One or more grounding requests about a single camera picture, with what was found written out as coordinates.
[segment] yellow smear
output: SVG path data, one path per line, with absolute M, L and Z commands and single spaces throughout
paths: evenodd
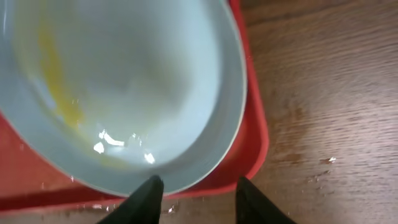
M 62 62 L 55 47 L 50 25 L 45 19 L 41 19 L 38 35 L 42 52 L 40 66 L 49 92 L 57 105 L 55 112 L 62 116 L 67 125 L 76 129 L 78 122 L 83 119 L 83 113 L 77 100 L 73 99 L 70 91 L 65 86 Z

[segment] red tray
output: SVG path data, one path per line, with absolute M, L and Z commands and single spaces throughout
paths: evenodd
M 268 132 L 239 0 L 230 0 L 246 54 L 248 98 L 235 142 L 222 163 L 193 187 L 170 198 L 201 197 L 234 190 L 239 176 L 251 178 L 265 160 Z M 120 203 L 74 181 L 46 163 L 0 115 L 0 213 L 66 209 Z

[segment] bowl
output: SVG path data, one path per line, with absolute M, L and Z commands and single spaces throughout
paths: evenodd
M 0 11 L 0 110 L 64 173 L 120 196 L 157 174 L 167 195 L 228 152 L 246 68 L 225 2 L 6 0 Z M 90 116 L 69 116 L 75 104 Z

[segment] table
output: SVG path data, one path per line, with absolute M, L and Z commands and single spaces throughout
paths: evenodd
M 254 184 L 297 223 L 397 223 L 398 2 L 241 7 L 271 141 Z M 161 223 L 234 223 L 232 193 L 178 203 Z

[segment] wooden table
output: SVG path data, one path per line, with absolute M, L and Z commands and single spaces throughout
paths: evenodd
M 271 140 L 252 181 L 297 223 L 398 223 L 398 2 L 241 6 Z M 234 223 L 234 194 L 161 223 Z

